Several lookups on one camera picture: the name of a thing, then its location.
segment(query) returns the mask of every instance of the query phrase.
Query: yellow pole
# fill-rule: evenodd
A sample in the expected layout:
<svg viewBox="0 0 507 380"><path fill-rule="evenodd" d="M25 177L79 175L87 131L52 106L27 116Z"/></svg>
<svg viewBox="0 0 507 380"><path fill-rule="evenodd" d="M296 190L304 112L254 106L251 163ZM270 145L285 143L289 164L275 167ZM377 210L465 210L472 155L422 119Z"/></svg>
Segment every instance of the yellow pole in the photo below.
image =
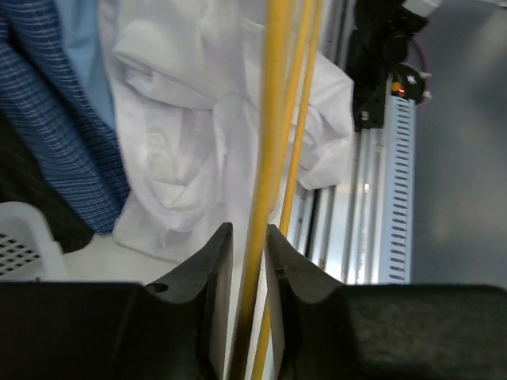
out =
<svg viewBox="0 0 507 380"><path fill-rule="evenodd" d="M283 118L283 129L280 144L280 159L276 167L276 183L273 200L273 208L278 200L278 193L280 192L280 182L284 173L285 156L287 155L288 136L291 133L292 115L294 113L295 97L298 93L299 78L301 76L301 68L303 67L305 47L307 46L308 33L311 26L311 14L314 9L314 0L304 0L303 12L301 14L301 22L299 25L298 38L295 47L294 58L292 59L291 73L287 88L285 89L285 110Z"/></svg>
<svg viewBox="0 0 507 380"><path fill-rule="evenodd" d="M292 203L294 200L298 175L299 156L301 155L301 148L303 146L304 129L308 114L308 103L310 101L311 82L314 76L315 56L317 55L318 38L322 20L322 7L322 0L317 0L314 12L314 25L311 36L310 52L308 54L307 72L305 73L304 78L303 95L301 97L301 105L299 107L298 123L295 132L294 147L292 149L291 165L289 168L287 187L285 189L284 196L284 206L280 220L280 231L284 235L287 235L288 225L291 220ZM255 360L253 362L252 380L262 379L266 352L268 351L270 331L271 321L269 317L269 303L266 300L264 313L262 315L261 331L259 333L259 340L257 342L257 350L255 352Z"/></svg>
<svg viewBox="0 0 507 380"><path fill-rule="evenodd" d="M259 158L253 194L252 211L246 242L242 273L242 291L238 303L238 324L231 362L231 380L243 380L246 359L254 321L255 298L261 255L265 243L266 227L272 207L273 181L276 175L277 128L282 117L282 101L287 67L286 24L288 0L269 1L264 65L264 89L262 102L262 128L259 138Z"/></svg>

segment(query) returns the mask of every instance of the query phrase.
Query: white plastic basket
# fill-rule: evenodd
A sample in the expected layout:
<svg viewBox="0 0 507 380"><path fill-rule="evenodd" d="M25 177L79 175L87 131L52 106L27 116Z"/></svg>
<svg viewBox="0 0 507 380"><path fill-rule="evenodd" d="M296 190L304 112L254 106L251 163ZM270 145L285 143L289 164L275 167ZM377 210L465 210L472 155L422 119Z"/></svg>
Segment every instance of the white plastic basket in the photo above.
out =
<svg viewBox="0 0 507 380"><path fill-rule="evenodd" d="M34 206L0 203L0 281L68 280L59 243Z"/></svg>

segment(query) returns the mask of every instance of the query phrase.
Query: light blue shirt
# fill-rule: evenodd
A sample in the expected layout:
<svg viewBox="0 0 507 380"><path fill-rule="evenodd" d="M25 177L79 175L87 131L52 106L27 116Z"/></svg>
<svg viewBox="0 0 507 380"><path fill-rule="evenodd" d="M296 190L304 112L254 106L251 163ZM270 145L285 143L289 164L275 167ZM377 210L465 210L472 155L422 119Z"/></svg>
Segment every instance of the light blue shirt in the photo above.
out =
<svg viewBox="0 0 507 380"><path fill-rule="evenodd" d="M54 0L63 49L97 115L115 129L111 89L98 34L97 0Z"/></svg>

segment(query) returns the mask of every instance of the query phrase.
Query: gray floor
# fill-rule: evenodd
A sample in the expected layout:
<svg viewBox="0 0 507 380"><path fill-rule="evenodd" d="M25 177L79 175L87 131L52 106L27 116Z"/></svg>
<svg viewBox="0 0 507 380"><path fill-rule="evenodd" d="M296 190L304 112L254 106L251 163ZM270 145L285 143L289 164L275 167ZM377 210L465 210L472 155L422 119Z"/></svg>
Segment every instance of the gray floor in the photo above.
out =
<svg viewBox="0 0 507 380"><path fill-rule="evenodd" d="M418 38L434 79L417 125L412 279L507 287L507 9L444 0Z"/></svg>

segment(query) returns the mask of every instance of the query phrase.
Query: blue plaid shirt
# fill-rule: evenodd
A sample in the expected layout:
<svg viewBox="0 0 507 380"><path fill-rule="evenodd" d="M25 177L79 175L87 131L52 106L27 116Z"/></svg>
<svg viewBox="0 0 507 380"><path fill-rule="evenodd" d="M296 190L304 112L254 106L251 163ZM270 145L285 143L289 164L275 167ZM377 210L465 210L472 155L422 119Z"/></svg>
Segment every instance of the blue plaid shirt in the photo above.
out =
<svg viewBox="0 0 507 380"><path fill-rule="evenodd" d="M44 179L88 226L111 233L129 193L116 133L78 83L52 0L0 2L0 109Z"/></svg>

